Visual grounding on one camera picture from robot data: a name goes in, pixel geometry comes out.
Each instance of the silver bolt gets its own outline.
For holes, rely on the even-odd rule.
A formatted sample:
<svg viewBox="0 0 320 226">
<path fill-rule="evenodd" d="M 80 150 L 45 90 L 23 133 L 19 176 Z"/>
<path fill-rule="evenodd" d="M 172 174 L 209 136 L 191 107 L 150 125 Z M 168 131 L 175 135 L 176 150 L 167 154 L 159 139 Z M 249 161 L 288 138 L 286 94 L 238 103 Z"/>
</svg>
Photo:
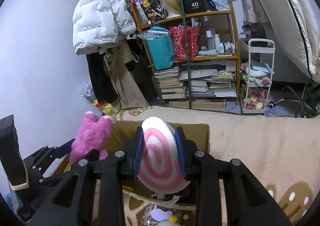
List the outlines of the silver bolt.
<svg viewBox="0 0 320 226">
<path fill-rule="evenodd" d="M 115 153 L 115 156 L 120 158 L 120 157 L 123 157 L 124 156 L 124 152 L 122 150 L 119 150 Z"/>
<path fill-rule="evenodd" d="M 78 164 L 79 166 L 84 167 L 87 163 L 88 161 L 86 159 L 81 159 Z"/>
<path fill-rule="evenodd" d="M 232 163 L 233 165 L 235 165 L 235 166 L 241 165 L 241 161 L 240 161 L 239 159 L 233 159 L 233 160 L 231 160 L 231 163 Z"/>
<path fill-rule="evenodd" d="M 204 152 L 203 151 L 201 151 L 201 150 L 197 150 L 196 152 L 195 152 L 195 155 L 197 156 L 197 157 L 203 157 L 204 156 Z"/>
</svg>

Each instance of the red patterned bag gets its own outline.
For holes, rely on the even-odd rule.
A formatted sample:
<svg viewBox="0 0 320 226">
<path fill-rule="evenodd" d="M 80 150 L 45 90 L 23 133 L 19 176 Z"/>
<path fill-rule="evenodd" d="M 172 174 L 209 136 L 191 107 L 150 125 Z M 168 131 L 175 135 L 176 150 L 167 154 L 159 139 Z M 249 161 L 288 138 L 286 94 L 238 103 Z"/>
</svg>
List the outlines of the red patterned bag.
<svg viewBox="0 0 320 226">
<path fill-rule="evenodd" d="M 190 59 L 194 59 L 199 50 L 199 38 L 201 27 L 187 27 Z M 170 35 L 173 40 L 174 54 L 177 60 L 187 60 L 187 50 L 182 26 L 170 27 Z"/>
</svg>

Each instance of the teal bag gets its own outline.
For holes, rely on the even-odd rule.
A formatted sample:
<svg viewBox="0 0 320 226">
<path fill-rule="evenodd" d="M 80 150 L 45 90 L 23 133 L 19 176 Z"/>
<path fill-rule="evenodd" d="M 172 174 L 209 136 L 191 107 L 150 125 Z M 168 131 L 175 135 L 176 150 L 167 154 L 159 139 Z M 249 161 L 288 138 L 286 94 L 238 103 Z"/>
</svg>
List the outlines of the teal bag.
<svg viewBox="0 0 320 226">
<path fill-rule="evenodd" d="M 166 28 L 159 26 L 152 26 L 151 29 L 164 30 L 169 32 Z M 149 53 L 155 70 L 167 69 L 173 65 L 174 48 L 171 36 L 168 34 L 165 37 L 154 40 L 146 40 Z"/>
</svg>

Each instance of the bookshelf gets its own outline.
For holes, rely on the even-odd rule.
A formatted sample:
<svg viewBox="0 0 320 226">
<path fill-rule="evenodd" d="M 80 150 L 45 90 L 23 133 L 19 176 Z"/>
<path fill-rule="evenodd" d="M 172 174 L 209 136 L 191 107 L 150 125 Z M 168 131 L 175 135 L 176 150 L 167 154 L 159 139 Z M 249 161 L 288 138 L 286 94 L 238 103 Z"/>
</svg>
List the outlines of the bookshelf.
<svg viewBox="0 0 320 226">
<path fill-rule="evenodd" d="M 217 34 L 229 34 L 230 35 L 230 42 L 234 43 L 236 45 L 236 54 L 232 55 L 232 56 L 202 56 L 202 57 L 196 57 L 192 60 L 190 60 L 190 62 L 196 62 L 196 61 L 207 61 L 207 60 L 222 60 L 222 59 L 232 59 L 232 60 L 236 60 L 236 74 L 235 74 L 235 84 L 236 84 L 236 103 L 238 102 L 239 99 L 239 89 L 240 89 L 240 46 L 239 46 L 239 36 L 238 36 L 238 28 L 237 28 L 237 24 L 236 24 L 236 16 L 235 16 L 235 11 L 233 8 L 233 4 L 232 4 L 232 0 L 228 0 L 229 1 L 229 5 L 230 5 L 230 10 L 228 11 L 209 11 L 209 12 L 201 12 L 201 13 L 192 13 L 192 14 L 186 14 L 186 18 L 191 18 L 191 17 L 200 17 L 200 16 L 208 16 L 208 15 L 226 15 L 227 16 L 227 20 L 228 20 L 228 29 L 216 29 L 216 33 Z M 151 26 L 157 25 L 157 24 L 169 24 L 171 21 L 175 21 L 175 20 L 182 20 L 182 16 L 175 16 L 172 18 L 167 18 L 161 21 L 157 21 L 155 23 L 153 23 L 152 25 L 143 25 L 141 23 L 140 20 L 140 16 L 139 13 L 135 7 L 135 5 L 133 3 L 131 3 L 131 7 L 132 7 L 132 11 L 133 11 L 133 15 L 136 21 L 136 26 L 137 26 L 137 30 L 138 32 L 143 32 L 146 29 L 149 29 Z M 150 66 L 152 69 L 153 74 L 156 72 L 151 56 L 149 54 L 148 51 L 148 47 L 146 46 L 145 41 L 143 40 L 143 46 L 145 47 L 145 50 L 147 52 L 147 56 L 150 62 Z M 187 61 L 180 61 L 180 60 L 175 60 L 174 63 L 175 64 L 179 64 L 179 63 L 186 63 Z M 159 89 L 159 83 L 156 80 L 156 84 L 157 87 Z M 221 97 L 215 97 L 213 95 L 207 95 L 207 96 L 192 96 L 192 97 L 196 97 L 196 98 L 217 98 L 220 99 Z"/>
</svg>

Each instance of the black pants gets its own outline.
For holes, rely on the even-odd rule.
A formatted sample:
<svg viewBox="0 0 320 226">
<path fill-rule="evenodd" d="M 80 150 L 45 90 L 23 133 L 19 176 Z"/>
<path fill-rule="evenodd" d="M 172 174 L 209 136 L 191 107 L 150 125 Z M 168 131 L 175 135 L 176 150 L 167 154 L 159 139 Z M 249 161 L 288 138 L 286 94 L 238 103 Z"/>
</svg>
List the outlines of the black pants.
<svg viewBox="0 0 320 226">
<path fill-rule="evenodd" d="M 92 88 L 98 102 L 107 101 L 108 103 L 113 103 L 118 98 L 118 94 L 111 83 L 110 77 L 104 72 L 104 55 L 100 55 L 97 52 L 86 56 Z"/>
</svg>

